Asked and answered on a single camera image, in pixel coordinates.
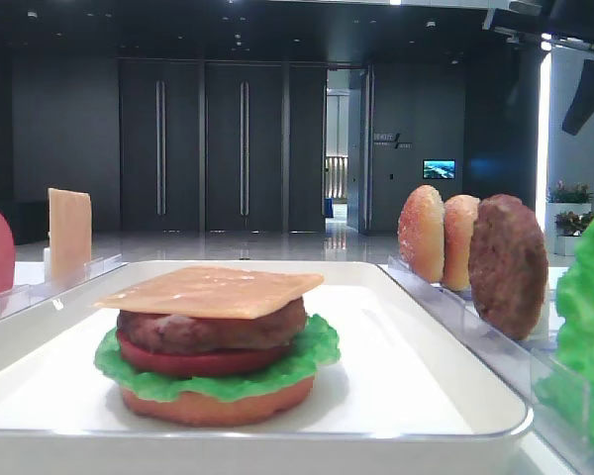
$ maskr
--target tomato slice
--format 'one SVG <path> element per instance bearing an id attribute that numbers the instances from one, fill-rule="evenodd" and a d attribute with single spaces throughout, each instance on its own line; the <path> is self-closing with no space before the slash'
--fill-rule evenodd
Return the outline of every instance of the tomato slice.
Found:
<path id="1" fill-rule="evenodd" d="M 250 373 L 274 363 L 290 351 L 290 345 L 270 349 L 223 349 L 200 354 L 150 353 L 133 344 L 117 330 L 121 357 L 140 371 L 174 378 L 220 377 Z"/>

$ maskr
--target wall sign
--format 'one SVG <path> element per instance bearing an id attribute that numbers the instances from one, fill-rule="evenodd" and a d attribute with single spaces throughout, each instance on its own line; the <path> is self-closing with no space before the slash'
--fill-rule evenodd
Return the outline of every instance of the wall sign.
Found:
<path id="1" fill-rule="evenodd" d="M 374 133 L 375 146 L 391 146 L 396 149 L 411 149 L 413 144 L 411 142 L 400 142 L 400 132 L 398 133 Z"/>

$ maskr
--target potted plant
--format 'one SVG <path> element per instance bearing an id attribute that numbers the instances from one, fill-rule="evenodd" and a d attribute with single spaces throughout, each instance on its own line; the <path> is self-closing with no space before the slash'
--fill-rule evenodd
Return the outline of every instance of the potted plant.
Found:
<path id="1" fill-rule="evenodd" d="M 592 211 L 593 194 L 584 183 L 566 185 L 558 181 L 547 193 L 545 207 L 545 246 L 548 250 L 556 247 L 556 217 L 562 213 L 572 212 L 583 216 Z"/>
<path id="2" fill-rule="evenodd" d="M 554 253 L 560 255 L 574 255 L 578 240 L 594 219 L 591 211 L 584 215 L 577 215 L 571 211 L 556 215 L 556 241 Z"/>

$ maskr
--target table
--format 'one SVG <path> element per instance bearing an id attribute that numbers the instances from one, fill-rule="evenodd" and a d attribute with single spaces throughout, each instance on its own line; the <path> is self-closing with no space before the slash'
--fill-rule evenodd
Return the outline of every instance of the table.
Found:
<path id="1" fill-rule="evenodd" d="M 551 267 L 549 273 L 550 288 L 556 288 L 556 281 L 567 267 Z M 44 282 L 44 264 L 42 262 L 16 262 L 15 285 L 36 285 Z M 550 323 L 559 325 L 550 315 Z M 561 460 L 546 443 L 535 433 L 530 433 L 522 442 L 522 449 L 506 475 L 575 475 L 568 465 Z"/>

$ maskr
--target white tray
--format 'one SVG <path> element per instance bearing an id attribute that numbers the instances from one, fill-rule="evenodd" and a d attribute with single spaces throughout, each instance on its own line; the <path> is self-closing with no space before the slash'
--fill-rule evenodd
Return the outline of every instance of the white tray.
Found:
<path id="1" fill-rule="evenodd" d="M 531 428 L 532 409 L 394 280 L 351 262 L 212 262 L 325 275 L 305 303 L 342 360 L 302 406 L 228 432 L 136 417 L 92 364 L 116 312 L 91 304 L 190 264 L 129 264 L 0 322 L 0 474 L 502 473 Z"/>

